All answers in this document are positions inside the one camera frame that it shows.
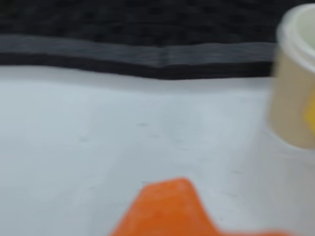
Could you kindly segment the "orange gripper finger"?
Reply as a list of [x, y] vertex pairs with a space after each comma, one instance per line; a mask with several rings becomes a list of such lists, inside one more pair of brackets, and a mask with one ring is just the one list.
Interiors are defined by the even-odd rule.
[[142, 188], [110, 233], [112, 236], [290, 236], [280, 229], [262, 229], [247, 212], [219, 201], [211, 213], [193, 183], [175, 178]]

